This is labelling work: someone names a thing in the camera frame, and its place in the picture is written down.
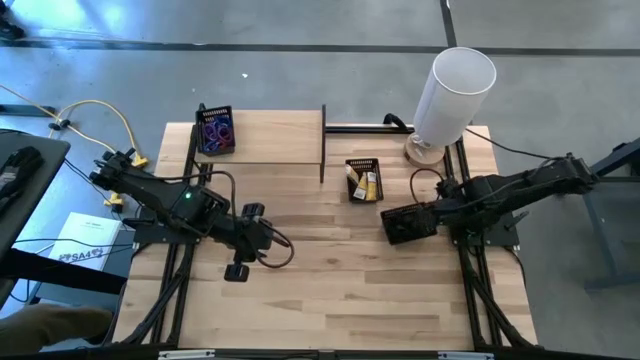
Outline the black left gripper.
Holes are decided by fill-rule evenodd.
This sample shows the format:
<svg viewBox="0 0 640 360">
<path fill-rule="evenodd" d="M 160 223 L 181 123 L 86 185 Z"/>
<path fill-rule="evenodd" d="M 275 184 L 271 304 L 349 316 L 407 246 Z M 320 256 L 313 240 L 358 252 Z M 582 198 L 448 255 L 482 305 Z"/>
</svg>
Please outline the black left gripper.
<svg viewBox="0 0 640 360">
<path fill-rule="evenodd" d="M 262 203 L 247 203 L 243 206 L 239 220 L 226 215 L 219 220 L 219 242 L 234 251 L 236 263 L 225 268 L 224 280 L 243 283 L 248 280 L 250 268 L 240 262 L 254 262 L 257 252 L 269 250 L 273 241 L 273 231 L 255 217 L 262 217 L 265 206 Z"/>
</svg>

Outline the black plastic slotted basket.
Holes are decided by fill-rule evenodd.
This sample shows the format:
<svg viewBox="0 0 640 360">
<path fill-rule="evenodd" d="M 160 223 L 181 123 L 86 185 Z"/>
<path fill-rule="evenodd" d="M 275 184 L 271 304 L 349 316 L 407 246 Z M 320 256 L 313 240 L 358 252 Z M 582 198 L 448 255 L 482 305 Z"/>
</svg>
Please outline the black plastic slotted basket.
<svg viewBox="0 0 640 360">
<path fill-rule="evenodd" d="M 438 219 L 426 203 L 382 211 L 380 217 L 391 245 L 426 238 L 437 233 Z"/>
<path fill-rule="evenodd" d="M 231 106 L 207 108 L 200 103 L 195 112 L 198 151 L 206 156 L 235 152 L 236 141 Z"/>
<path fill-rule="evenodd" d="M 382 178 L 380 172 L 380 165 L 377 158 L 362 158 L 362 159 L 348 159 L 345 161 L 345 165 L 349 164 L 359 175 L 362 175 L 363 172 L 375 172 L 377 176 L 377 200 L 376 201 L 367 201 L 358 200 L 353 197 L 354 190 L 357 185 L 354 185 L 347 178 L 347 188 L 348 188 L 348 198 L 352 203 L 375 203 L 378 201 L 382 201 L 384 199 L 383 187 L 382 187 Z"/>
</svg>

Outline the round wooden lamp base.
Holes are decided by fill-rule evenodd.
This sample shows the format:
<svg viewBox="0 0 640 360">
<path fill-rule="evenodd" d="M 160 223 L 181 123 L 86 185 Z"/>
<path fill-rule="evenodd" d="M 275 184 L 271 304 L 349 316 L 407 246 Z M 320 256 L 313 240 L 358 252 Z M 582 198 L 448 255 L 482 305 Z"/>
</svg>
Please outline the round wooden lamp base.
<svg viewBox="0 0 640 360">
<path fill-rule="evenodd" d="M 418 168 L 434 166 L 443 159 L 444 155 L 444 147 L 426 143 L 416 134 L 411 134 L 404 145 L 404 157 Z"/>
</svg>

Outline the white cylindrical lamp shade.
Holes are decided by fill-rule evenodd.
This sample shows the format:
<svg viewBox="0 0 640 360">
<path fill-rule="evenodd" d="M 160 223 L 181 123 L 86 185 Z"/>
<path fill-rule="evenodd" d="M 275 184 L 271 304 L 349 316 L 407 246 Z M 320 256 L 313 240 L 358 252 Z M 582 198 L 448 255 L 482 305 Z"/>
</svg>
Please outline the white cylindrical lamp shade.
<svg viewBox="0 0 640 360">
<path fill-rule="evenodd" d="M 492 60 L 468 47 L 439 53 L 413 117 L 419 142 L 444 147 L 456 142 L 487 98 L 497 80 Z"/>
</svg>

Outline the wooden shelf riser black legs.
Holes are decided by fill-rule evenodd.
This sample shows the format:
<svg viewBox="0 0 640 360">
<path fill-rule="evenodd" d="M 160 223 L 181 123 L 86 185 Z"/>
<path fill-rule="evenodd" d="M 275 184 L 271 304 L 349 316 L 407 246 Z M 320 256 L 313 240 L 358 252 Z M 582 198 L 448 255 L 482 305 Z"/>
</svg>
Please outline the wooden shelf riser black legs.
<svg viewBox="0 0 640 360">
<path fill-rule="evenodd" d="M 314 110 L 233 109 L 234 153 L 206 156 L 197 150 L 201 164 L 317 165 L 325 177 L 326 107 Z"/>
</svg>

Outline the grey metal cart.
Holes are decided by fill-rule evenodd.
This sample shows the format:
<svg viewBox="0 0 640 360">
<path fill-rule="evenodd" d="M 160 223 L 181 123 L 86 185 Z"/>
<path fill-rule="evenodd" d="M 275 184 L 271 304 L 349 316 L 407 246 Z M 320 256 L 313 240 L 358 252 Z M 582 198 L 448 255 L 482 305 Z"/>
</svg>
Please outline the grey metal cart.
<svg viewBox="0 0 640 360">
<path fill-rule="evenodd" d="M 587 291 L 640 285 L 640 137 L 590 166 L 599 183 L 582 197 L 606 273 Z"/>
</svg>

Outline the white printed booklet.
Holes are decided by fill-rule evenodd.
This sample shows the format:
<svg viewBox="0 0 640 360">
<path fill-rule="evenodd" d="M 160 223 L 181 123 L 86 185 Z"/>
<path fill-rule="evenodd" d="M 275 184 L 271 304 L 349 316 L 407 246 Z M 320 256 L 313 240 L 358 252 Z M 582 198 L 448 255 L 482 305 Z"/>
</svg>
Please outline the white printed booklet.
<svg viewBox="0 0 640 360">
<path fill-rule="evenodd" d="M 108 253 L 116 249 L 118 220 L 72 212 L 48 255 L 50 259 L 103 270 Z"/>
</svg>

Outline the black metal beam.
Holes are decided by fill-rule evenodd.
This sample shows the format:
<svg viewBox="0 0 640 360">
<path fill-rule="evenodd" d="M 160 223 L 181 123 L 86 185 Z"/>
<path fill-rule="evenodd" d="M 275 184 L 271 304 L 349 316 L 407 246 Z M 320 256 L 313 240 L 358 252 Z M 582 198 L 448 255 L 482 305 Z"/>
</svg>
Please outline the black metal beam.
<svg viewBox="0 0 640 360">
<path fill-rule="evenodd" d="M 25 279 L 108 294 L 118 294 L 127 279 L 75 264 L 10 249 L 0 259 L 0 278 Z"/>
</svg>

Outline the black side table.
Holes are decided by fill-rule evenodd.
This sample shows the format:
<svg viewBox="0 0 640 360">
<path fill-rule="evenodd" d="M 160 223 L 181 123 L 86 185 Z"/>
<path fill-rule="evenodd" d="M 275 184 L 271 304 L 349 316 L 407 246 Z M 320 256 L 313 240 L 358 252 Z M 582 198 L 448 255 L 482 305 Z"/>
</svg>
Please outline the black side table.
<svg viewBox="0 0 640 360">
<path fill-rule="evenodd" d="M 13 246 L 70 149 L 70 144 L 65 141 L 0 130 L 0 167 L 11 153 L 27 146 L 39 150 L 44 163 L 28 181 L 23 194 L 0 216 L 0 259 Z"/>
</svg>

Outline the person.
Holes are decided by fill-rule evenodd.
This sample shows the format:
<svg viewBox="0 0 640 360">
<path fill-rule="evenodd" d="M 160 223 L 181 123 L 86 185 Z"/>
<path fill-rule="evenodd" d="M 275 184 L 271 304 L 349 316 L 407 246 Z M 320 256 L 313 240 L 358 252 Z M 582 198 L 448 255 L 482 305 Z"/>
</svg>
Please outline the person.
<svg viewBox="0 0 640 360">
<path fill-rule="evenodd" d="M 99 307 L 39 303 L 0 318 L 0 356 L 25 355 L 70 339 L 100 343 L 114 313 Z"/>
</svg>

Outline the black bag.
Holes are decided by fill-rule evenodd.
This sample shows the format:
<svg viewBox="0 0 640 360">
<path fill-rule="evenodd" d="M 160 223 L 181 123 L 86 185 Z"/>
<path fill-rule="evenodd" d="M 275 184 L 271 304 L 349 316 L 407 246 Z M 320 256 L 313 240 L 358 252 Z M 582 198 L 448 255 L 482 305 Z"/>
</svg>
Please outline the black bag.
<svg viewBox="0 0 640 360">
<path fill-rule="evenodd" d="M 28 181 L 43 163 L 40 151 L 32 146 L 9 155 L 0 167 L 0 216 L 23 194 Z"/>
</svg>

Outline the black floor power strip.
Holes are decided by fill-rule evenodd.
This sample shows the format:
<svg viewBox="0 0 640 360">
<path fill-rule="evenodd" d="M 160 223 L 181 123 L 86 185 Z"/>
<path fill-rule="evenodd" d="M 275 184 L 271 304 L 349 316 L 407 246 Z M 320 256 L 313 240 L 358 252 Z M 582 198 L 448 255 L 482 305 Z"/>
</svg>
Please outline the black floor power strip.
<svg viewBox="0 0 640 360">
<path fill-rule="evenodd" d="M 54 117 L 53 107 L 33 105 L 0 104 L 0 115 L 25 117 Z"/>
</svg>

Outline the person's foot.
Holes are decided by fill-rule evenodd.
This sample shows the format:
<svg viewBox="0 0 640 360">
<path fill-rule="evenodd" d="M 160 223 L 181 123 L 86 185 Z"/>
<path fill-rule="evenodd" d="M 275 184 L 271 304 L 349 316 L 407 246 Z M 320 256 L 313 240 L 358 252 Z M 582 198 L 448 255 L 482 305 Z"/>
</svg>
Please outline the person's foot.
<svg viewBox="0 0 640 360">
<path fill-rule="evenodd" d="M 23 39 L 25 31 L 0 15 L 0 40 L 15 41 Z"/>
</svg>

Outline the black aluminium frame rails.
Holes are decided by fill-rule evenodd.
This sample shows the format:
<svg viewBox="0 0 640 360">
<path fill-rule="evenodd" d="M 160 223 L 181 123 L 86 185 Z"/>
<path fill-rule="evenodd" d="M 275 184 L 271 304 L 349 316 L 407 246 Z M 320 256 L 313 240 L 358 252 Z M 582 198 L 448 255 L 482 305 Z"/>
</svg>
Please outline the black aluminium frame rails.
<svg viewBox="0 0 640 360">
<path fill-rule="evenodd" d="M 532 347 L 493 297 L 484 239 L 466 230 L 451 227 L 448 230 L 459 258 L 474 350 L 505 347 L 504 340 L 514 348 Z"/>
<path fill-rule="evenodd" d="M 162 274 L 158 300 L 131 335 L 120 343 L 131 345 L 172 344 L 179 342 L 189 276 L 201 236 L 170 242 Z"/>
</svg>

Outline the black aluminium frame rail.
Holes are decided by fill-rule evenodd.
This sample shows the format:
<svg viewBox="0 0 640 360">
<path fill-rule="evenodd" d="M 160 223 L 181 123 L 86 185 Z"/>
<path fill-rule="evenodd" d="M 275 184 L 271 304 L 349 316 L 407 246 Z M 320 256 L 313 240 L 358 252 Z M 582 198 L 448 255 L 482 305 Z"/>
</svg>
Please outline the black aluminium frame rail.
<svg viewBox="0 0 640 360">
<path fill-rule="evenodd" d="M 329 134 L 411 134 L 413 127 L 398 127 L 384 124 L 334 124 L 327 125 Z"/>
<path fill-rule="evenodd" d="M 267 349 L 160 349 L 129 347 L 114 350 L 122 360 L 532 360 L 518 350 L 400 351 L 400 350 L 267 350 Z"/>
</svg>

